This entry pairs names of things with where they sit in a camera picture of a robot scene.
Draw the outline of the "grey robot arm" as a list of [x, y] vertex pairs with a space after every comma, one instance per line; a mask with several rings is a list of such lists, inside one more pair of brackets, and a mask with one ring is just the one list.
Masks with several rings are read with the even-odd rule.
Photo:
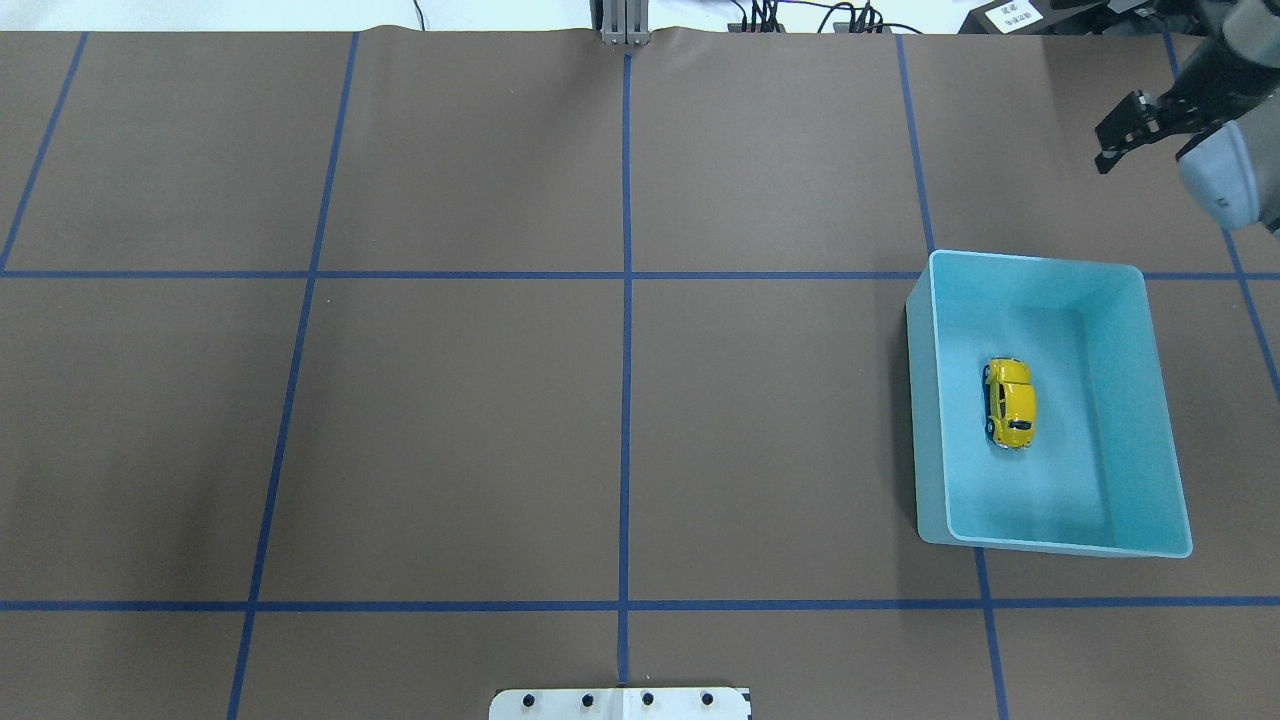
[[1185, 135], [1175, 160], [1187, 192], [1225, 231], [1279, 225], [1279, 10], [1238, 1], [1158, 96], [1129, 92], [1097, 124], [1098, 173]]

